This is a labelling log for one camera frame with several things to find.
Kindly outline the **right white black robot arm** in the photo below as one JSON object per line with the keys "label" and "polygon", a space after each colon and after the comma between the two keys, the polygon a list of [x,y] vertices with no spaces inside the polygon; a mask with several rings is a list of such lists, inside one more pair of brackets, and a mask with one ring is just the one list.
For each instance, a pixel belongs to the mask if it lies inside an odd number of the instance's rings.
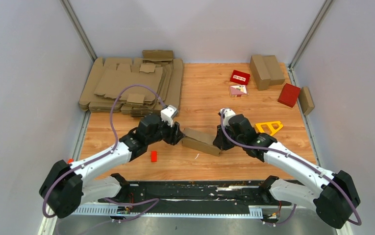
{"label": "right white black robot arm", "polygon": [[257,132],[246,117],[229,108],[222,108],[218,114],[215,146],[222,151],[240,147],[248,156],[276,166],[298,181],[295,184],[277,176],[268,177],[259,191],[263,203],[269,205],[277,200],[305,207],[336,229],[347,222],[362,225],[357,211],[361,201],[349,173],[335,173],[309,162],[273,136]]}

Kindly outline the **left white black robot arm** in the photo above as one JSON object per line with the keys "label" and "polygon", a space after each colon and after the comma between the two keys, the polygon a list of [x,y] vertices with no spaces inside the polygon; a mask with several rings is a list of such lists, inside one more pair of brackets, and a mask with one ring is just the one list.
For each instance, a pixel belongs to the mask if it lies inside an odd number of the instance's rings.
{"label": "left white black robot arm", "polygon": [[44,200],[44,216],[65,218],[80,205],[102,198],[126,201],[130,190],[117,178],[117,174],[103,180],[97,177],[140,157],[153,143],[164,141],[176,145],[184,137],[178,122],[169,124],[159,115],[148,115],[107,149],[81,161],[55,162],[39,189]]}

